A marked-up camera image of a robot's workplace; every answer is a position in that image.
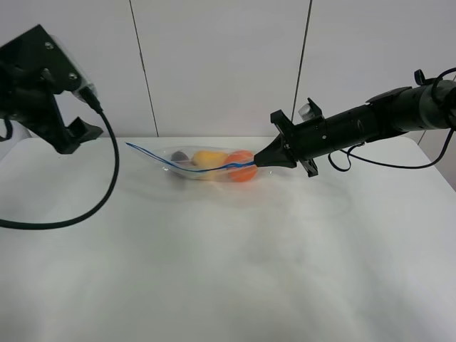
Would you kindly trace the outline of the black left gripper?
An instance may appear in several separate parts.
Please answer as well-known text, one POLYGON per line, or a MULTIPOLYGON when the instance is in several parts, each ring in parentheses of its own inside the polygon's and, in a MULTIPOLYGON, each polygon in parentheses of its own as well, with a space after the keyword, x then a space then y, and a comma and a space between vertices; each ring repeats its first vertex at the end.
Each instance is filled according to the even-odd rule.
POLYGON ((93 83, 41 25, 1 47, 1 119, 8 135, 16 121, 62 155, 97 139, 102 129, 81 118, 64 124, 55 99, 63 92, 100 111, 93 83))

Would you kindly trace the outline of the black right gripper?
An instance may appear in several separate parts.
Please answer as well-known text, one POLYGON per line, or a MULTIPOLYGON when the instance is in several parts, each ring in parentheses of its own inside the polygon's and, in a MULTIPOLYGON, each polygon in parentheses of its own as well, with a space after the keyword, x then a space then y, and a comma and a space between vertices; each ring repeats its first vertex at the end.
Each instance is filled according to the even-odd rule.
POLYGON ((295 168, 297 162, 304 167, 309 177, 318 175, 315 158, 333 152, 328 126, 318 105, 307 99, 315 113, 315 118, 294 125, 281 110, 270 115, 271 123, 279 131, 268 146, 254 155, 257 167, 295 168))

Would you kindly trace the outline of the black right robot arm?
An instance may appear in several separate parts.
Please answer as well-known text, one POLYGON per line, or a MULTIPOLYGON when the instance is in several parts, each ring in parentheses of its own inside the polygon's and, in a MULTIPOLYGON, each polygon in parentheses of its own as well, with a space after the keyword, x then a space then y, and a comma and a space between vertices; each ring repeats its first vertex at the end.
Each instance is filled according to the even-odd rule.
POLYGON ((312 100, 300 110, 303 121, 297 125, 280 110, 272 113, 271 123, 279 135, 254 156, 254 164, 287 168, 302 164, 314 177, 317 157, 413 131, 454 130, 455 82, 426 79, 421 71, 416 71, 415 80, 415 88, 390 90, 329 118, 312 100))

